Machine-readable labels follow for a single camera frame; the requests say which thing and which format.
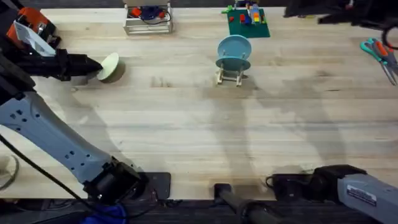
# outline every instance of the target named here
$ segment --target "green lego baseplate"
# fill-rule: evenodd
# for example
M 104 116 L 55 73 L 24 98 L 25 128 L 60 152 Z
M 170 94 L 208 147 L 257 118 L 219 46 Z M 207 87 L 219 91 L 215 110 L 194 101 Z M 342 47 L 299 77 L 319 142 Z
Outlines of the green lego baseplate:
M 241 24 L 239 21 L 239 17 L 241 14 L 248 14 L 246 9 L 237 9 L 232 10 L 228 13 L 227 22 L 229 25 L 229 34 L 230 35 L 242 35 L 246 38 L 261 38 L 261 37 L 271 37 L 267 25 L 267 17 L 265 16 L 265 24 Z M 264 15 L 264 10 L 260 9 L 260 17 Z M 229 18 L 234 17 L 232 22 L 229 22 Z

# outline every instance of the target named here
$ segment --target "blue plate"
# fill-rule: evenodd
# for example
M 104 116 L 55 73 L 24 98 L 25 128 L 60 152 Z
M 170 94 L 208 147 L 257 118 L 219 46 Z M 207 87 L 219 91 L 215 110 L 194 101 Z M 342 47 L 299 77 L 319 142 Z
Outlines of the blue plate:
M 250 68 L 251 64 L 245 59 L 238 57 L 223 57 L 216 61 L 216 65 L 221 68 L 221 64 L 224 64 L 224 70 L 238 72 L 241 68 L 243 71 Z
M 217 52 L 219 58 L 225 56 L 242 58 L 242 54 L 245 53 L 243 59 L 246 60 L 251 54 L 251 44 L 241 35 L 230 35 L 220 42 Z

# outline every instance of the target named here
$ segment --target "scissors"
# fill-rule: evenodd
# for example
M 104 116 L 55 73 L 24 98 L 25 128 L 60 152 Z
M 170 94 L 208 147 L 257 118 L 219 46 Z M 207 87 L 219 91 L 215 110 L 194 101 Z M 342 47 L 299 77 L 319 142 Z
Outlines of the scissors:
M 396 86 L 397 80 L 394 75 L 398 75 L 398 63 L 394 50 L 384 46 L 376 38 L 369 38 L 368 41 L 362 42 L 361 49 L 372 55 L 380 63 L 391 84 Z

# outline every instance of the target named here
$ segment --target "plate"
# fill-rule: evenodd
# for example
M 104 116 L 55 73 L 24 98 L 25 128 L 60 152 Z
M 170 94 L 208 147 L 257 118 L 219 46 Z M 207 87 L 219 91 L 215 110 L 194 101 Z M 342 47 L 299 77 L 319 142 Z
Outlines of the plate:
M 218 45 L 218 57 L 238 57 L 248 59 L 251 54 L 251 44 L 247 38 L 241 35 L 230 35 L 220 42 Z
M 102 70 L 99 71 L 97 74 L 97 79 L 102 81 L 107 78 L 109 78 L 112 73 L 115 71 L 116 67 L 118 66 L 119 63 L 119 55 L 118 53 L 111 53 L 108 55 L 102 62 Z
M 250 68 L 251 64 L 247 60 L 238 57 L 223 57 L 216 61 L 216 65 L 221 68 L 224 64 L 224 70 L 238 72 L 241 68 L 243 71 Z

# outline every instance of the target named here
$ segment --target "orange object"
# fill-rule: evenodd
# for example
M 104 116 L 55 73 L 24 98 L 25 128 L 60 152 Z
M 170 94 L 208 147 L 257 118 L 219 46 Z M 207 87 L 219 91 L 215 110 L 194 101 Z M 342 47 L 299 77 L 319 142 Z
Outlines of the orange object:
M 383 44 L 380 41 L 376 42 L 376 46 L 380 50 L 381 55 L 388 56 L 388 52 L 386 51 L 386 49 L 384 48 Z
M 241 23 L 244 23 L 244 14 L 240 15 L 240 21 L 241 21 Z
M 164 13 L 164 12 L 159 13 L 159 18 L 163 19 L 165 16 L 166 16 L 166 13 Z
M 18 17 L 21 16 L 25 16 L 26 21 L 32 24 L 30 28 L 36 33 L 39 31 L 39 24 L 49 25 L 51 23 L 45 16 L 43 16 L 40 11 L 31 7 L 23 7 L 18 12 Z M 17 47 L 19 47 L 20 49 L 24 48 L 22 41 L 18 40 L 17 32 L 14 25 L 11 25 L 10 29 L 7 32 L 7 36 L 17 45 Z
M 134 9 L 132 9 L 131 11 L 131 15 L 134 17 L 139 17 L 141 15 L 141 10 L 137 7 L 135 7 Z

